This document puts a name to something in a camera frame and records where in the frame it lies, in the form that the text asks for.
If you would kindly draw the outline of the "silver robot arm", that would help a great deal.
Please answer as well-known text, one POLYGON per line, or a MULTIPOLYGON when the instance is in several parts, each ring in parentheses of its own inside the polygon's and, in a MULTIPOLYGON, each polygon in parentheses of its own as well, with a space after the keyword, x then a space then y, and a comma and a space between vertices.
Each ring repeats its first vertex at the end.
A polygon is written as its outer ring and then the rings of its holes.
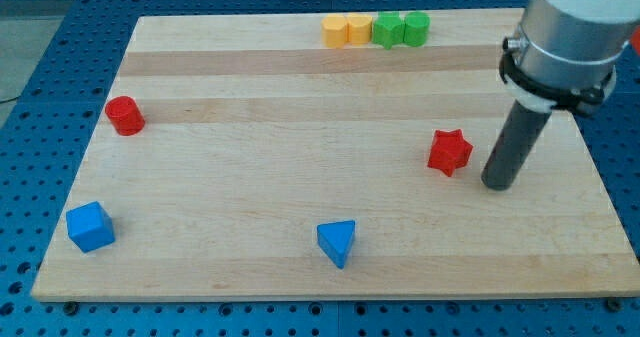
POLYGON ((639 0, 529 0, 503 40, 500 76, 525 109, 591 115, 615 89, 638 26, 639 0))

